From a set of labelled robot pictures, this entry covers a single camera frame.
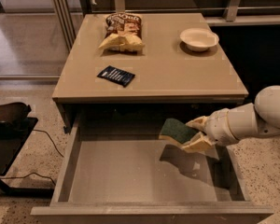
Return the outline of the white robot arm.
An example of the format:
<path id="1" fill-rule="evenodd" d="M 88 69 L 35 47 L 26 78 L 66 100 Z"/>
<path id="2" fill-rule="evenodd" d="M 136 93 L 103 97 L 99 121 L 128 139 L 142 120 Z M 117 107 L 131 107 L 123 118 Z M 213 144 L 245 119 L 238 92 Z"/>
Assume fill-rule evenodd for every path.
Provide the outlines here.
<path id="1" fill-rule="evenodd" d="M 226 147 L 246 138 L 268 138 L 280 135 L 280 86 L 261 90 L 253 103 L 233 109 L 220 109 L 187 123 L 198 132 L 181 148 L 199 152 L 215 146 Z"/>

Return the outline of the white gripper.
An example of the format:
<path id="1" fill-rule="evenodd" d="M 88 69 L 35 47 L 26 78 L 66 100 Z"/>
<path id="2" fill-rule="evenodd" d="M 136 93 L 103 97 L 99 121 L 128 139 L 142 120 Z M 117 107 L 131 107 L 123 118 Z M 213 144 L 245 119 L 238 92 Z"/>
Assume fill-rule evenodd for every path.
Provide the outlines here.
<path id="1" fill-rule="evenodd" d="M 201 152 L 213 148 L 215 145 L 222 147 L 234 145 L 238 140 L 231 132 L 228 119 L 229 109 L 224 108 L 213 112 L 210 116 L 201 116 L 186 123 L 196 133 L 181 147 L 187 153 Z"/>

